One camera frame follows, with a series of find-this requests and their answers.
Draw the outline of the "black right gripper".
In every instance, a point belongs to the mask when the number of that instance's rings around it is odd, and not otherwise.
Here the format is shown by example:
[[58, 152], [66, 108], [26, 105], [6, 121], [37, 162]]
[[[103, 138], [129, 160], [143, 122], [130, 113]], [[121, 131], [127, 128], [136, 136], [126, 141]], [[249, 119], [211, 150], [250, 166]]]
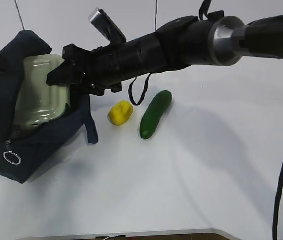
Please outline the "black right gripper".
[[105, 90], [120, 92], [121, 83], [164, 66], [164, 51], [151, 33], [122, 44], [88, 51], [66, 46], [67, 59], [47, 75], [49, 86], [75, 85], [80, 93], [103, 96]]

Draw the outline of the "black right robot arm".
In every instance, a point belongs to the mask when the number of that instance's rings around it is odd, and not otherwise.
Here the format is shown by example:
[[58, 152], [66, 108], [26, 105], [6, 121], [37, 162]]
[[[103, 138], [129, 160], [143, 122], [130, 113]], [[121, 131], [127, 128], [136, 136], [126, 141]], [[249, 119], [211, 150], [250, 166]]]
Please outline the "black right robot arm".
[[146, 74], [194, 65], [230, 67], [243, 57], [283, 60], [283, 15], [250, 24], [222, 12], [207, 20], [186, 16], [131, 41], [104, 10], [96, 9], [89, 20], [109, 44], [91, 51], [65, 46], [64, 61], [48, 74], [48, 85], [73, 85], [80, 93], [103, 96]]

